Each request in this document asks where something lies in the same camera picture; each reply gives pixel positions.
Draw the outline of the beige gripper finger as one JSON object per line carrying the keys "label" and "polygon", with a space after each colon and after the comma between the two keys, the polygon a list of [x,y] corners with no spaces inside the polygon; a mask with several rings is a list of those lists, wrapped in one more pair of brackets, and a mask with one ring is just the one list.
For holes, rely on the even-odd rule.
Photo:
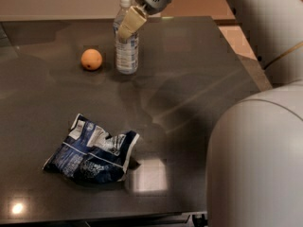
{"label": "beige gripper finger", "polygon": [[127,40],[133,36],[147,22],[147,17],[147,12],[143,7],[131,6],[119,26],[119,38]]}

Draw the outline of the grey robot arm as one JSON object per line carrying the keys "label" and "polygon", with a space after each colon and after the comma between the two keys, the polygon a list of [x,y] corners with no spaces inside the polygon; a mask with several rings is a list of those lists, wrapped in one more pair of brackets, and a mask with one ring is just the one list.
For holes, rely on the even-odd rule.
{"label": "grey robot arm", "polygon": [[206,205],[195,227],[303,227],[301,0],[226,0],[271,87],[211,133]]}

